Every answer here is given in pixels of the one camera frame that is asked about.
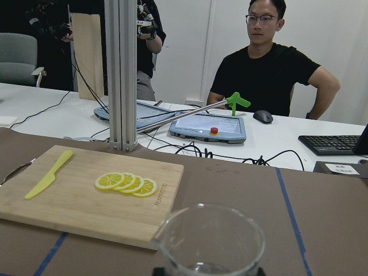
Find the yellow plastic knife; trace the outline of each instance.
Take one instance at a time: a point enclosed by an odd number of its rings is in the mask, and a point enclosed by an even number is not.
[[[41,193],[43,190],[45,190],[50,184],[55,180],[55,173],[58,171],[59,168],[62,167],[70,159],[70,157],[73,156],[73,152],[71,150],[64,151],[61,156],[58,158],[56,163],[52,166],[52,168],[49,170],[49,172],[41,179],[41,181],[33,187],[31,191],[29,191],[28,194],[25,195],[25,199],[29,200],[32,197],[35,197],[39,193]]]

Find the man's hair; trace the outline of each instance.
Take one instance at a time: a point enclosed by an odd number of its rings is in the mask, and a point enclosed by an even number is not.
[[[249,3],[249,9],[248,11],[251,9],[251,6],[253,5],[253,3],[257,1],[257,0],[251,0],[251,2]],[[277,9],[277,13],[278,13],[278,19],[283,19],[283,15],[285,14],[285,10],[286,10],[286,3],[284,0],[271,0],[272,4],[274,4],[274,6]]]

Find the glass beaker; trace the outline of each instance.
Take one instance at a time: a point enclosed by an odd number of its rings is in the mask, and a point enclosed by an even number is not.
[[[151,244],[165,257],[169,276],[253,276],[265,236],[253,219],[234,208],[196,204],[172,212]]]

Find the label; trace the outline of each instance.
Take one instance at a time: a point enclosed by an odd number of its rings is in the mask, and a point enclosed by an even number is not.
[[[359,173],[350,165],[341,165],[341,164],[325,164],[330,171],[339,174],[358,174]]]
[[[166,187],[167,187],[167,184],[165,184],[165,183],[162,184],[161,189],[158,192],[156,202],[155,202],[156,206],[160,205],[160,203],[162,201],[162,198],[163,198],[163,194],[165,193]]]

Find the red emergency stop button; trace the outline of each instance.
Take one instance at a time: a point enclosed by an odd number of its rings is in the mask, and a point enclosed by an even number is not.
[[[218,135],[218,133],[219,133],[218,128],[211,128],[211,131],[209,132],[209,134],[211,134],[211,135]]]

